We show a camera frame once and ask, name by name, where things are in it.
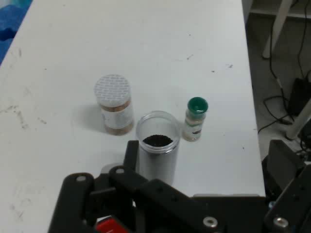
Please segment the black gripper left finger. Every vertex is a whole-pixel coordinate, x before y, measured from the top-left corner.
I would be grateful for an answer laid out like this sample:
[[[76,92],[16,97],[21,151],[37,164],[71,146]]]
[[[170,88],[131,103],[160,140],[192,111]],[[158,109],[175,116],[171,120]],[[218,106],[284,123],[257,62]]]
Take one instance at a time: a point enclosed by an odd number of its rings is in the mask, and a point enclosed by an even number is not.
[[[94,233],[98,218],[114,217],[132,233],[217,233],[219,217],[160,180],[136,172],[139,142],[129,141],[124,162],[94,178],[64,180],[49,226],[51,233]]]

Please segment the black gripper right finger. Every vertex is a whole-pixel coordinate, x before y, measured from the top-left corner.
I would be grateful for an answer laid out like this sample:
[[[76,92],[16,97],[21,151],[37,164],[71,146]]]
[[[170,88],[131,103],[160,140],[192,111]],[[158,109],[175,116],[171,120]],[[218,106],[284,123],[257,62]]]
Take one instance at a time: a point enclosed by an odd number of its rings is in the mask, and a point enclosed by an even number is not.
[[[311,166],[301,161],[282,140],[272,140],[262,161],[271,233],[311,231]]]

